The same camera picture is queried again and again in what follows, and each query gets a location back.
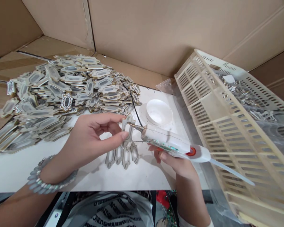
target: beaded bracelet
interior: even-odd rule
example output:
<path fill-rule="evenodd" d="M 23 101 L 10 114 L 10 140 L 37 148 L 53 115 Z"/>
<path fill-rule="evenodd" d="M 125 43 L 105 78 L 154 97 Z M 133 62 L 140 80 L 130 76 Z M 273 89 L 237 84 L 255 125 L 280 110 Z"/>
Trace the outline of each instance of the beaded bracelet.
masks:
<path fill-rule="evenodd" d="M 46 184 L 40 179 L 41 170 L 50 162 L 50 160 L 54 156 L 55 154 L 42 159 L 39 162 L 38 166 L 34 168 L 34 170 L 31 172 L 31 175 L 28 177 L 29 181 L 27 184 L 31 185 L 29 189 L 33 190 L 34 193 L 39 193 L 40 195 L 53 193 L 60 190 L 61 188 L 64 188 L 75 180 L 78 170 L 72 172 L 65 180 L 56 185 Z"/>

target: white plastic crate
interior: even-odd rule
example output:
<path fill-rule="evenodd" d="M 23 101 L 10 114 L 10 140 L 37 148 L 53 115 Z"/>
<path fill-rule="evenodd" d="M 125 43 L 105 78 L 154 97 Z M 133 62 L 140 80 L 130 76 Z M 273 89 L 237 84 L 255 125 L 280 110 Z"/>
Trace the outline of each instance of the white plastic crate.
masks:
<path fill-rule="evenodd" d="M 264 109 L 284 110 L 284 102 L 245 70 L 200 50 L 175 75 L 212 158 L 256 184 L 253 187 L 213 166 L 232 211 L 257 226 L 284 226 L 284 114 L 276 116 L 282 125 L 262 125 L 267 128 L 264 132 L 211 67 L 240 80 Z M 269 137 L 273 133 L 278 133 L 275 138 L 280 141 Z"/>

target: white table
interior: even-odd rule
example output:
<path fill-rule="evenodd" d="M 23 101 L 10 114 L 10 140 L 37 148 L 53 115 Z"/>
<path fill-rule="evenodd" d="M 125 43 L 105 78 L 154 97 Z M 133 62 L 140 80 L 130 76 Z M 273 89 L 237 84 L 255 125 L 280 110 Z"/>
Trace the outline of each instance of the white table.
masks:
<path fill-rule="evenodd" d="M 151 99 L 160 99 L 166 102 L 173 111 L 173 121 L 162 127 L 188 138 L 179 113 L 175 107 L 172 95 L 141 87 L 140 101 L 142 106 L 136 107 L 143 125 L 148 124 L 146 118 L 146 104 Z M 132 111 L 139 124 L 135 111 Z M 68 122 L 74 126 L 78 116 L 72 116 Z M 101 135 L 101 139 L 110 137 L 110 133 Z M 133 141 L 141 141 L 141 133 L 133 131 Z M 67 136 L 55 142 L 40 141 L 37 145 L 24 149 L 16 154 L 0 155 L 0 193 L 15 192 L 27 183 L 27 177 L 44 157 L 58 153 L 65 144 Z M 64 191 L 109 191 L 109 190 L 171 190 L 175 189 L 175 172 L 162 162 L 157 164 L 153 152 L 148 151 L 148 145 L 136 142 L 140 160 L 136 165 L 132 160 L 127 170 L 122 164 L 116 163 L 108 169 L 105 165 L 106 154 L 98 157 L 90 164 L 80 168 L 76 180 Z M 199 174 L 202 189 L 208 189 L 208 185 L 198 163 L 193 164 Z"/>

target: shirt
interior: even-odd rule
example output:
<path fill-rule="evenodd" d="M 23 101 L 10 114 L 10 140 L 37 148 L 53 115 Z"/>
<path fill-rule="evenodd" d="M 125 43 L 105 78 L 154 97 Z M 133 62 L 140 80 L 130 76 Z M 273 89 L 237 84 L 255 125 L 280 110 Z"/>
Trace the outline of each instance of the shirt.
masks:
<path fill-rule="evenodd" d="M 152 204 L 134 192 L 99 192 L 76 204 L 63 227 L 154 226 L 151 209 Z M 193 227 L 179 220 L 180 227 Z"/>

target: fingernail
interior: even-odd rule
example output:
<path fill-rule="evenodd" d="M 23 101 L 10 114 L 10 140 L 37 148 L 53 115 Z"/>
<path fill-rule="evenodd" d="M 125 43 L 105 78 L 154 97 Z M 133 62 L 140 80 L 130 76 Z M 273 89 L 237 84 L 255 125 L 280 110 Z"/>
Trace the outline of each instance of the fingernail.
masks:
<path fill-rule="evenodd" d="M 126 131 L 121 132 L 121 137 L 122 139 L 126 139 L 128 137 L 128 132 Z"/>
<path fill-rule="evenodd" d="M 161 154 L 159 155 L 161 160 L 165 160 L 166 159 L 166 154 L 164 154 L 163 152 L 161 152 Z"/>

